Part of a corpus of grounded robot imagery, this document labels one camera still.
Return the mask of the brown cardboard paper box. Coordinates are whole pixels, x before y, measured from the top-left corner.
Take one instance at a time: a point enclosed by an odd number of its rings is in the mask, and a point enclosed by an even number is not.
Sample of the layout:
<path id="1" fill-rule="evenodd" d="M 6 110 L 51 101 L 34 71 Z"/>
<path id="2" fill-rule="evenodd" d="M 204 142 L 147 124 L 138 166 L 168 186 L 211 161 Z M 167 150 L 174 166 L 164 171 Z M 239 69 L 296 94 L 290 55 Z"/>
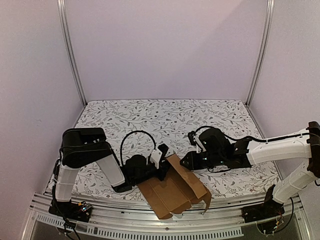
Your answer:
<path id="1" fill-rule="evenodd" d="M 138 188 L 159 220 L 182 214 L 193 205 L 204 202 L 204 212 L 211 204 L 212 194 L 190 170 L 180 165 L 180 158 L 172 154 L 167 158 L 170 167 L 164 178 L 150 178 Z"/>

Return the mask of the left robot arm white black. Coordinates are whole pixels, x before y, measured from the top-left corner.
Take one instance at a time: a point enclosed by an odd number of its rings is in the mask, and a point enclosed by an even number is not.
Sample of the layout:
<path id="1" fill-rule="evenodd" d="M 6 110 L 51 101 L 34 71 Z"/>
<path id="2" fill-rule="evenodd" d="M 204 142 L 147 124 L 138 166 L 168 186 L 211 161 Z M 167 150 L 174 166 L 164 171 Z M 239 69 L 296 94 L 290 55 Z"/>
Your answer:
<path id="1" fill-rule="evenodd" d="M 149 156 L 135 154 L 124 160 L 123 151 L 117 156 L 107 142 L 105 132 L 100 127 L 71 128 L 62 135 L 59 159 L 54 167 L 52 198 L 55 209 L 63 216 L 74 213 L 70 202 L 73 186 L 81 168 L 96 163 L 116 193 L 130 191 L 151 178 L 163 181 L 170 169 L 166 159 L 169 148 L 166 144 L 153 144 Z"/>

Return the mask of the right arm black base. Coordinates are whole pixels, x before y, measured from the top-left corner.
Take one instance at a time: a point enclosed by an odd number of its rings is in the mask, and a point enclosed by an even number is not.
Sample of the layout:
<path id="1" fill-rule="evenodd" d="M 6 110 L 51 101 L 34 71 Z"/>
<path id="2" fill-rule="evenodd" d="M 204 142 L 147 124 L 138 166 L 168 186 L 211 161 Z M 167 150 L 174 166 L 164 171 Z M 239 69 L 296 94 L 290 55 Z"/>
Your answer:
<path id="1" fill-rule="evenodd" d="M 277 217 L 285 213 L 284 204 L 273 200 L 273 184 L 266 192 L 263 203 L 245 206 L 241 209 L 241 216 L 245 223 Z"/>

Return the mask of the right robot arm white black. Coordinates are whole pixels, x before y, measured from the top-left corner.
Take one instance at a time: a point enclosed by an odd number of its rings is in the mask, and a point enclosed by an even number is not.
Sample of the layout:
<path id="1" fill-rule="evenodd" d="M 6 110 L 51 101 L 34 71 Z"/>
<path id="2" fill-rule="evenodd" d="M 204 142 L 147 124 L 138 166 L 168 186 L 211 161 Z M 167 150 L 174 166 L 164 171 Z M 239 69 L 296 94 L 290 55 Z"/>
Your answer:
<path id="1" fill-rule="evenodd" d="M 269 218 L 291 196 L 320 178 L 320 125 L 316 121 L 298 132 L 274 138 L 258 139 L 245 136 L 232 138 L 213 126 L 203 126 L 200 135 L 188 133 L 195 151 L 188 152 L 180 165 L 188 170 L 213 169 L 226 166 L 229 170 L 251 168 L 264 162 L 304 159 L 283 181 L 270 187 L 258 213 Z"/>

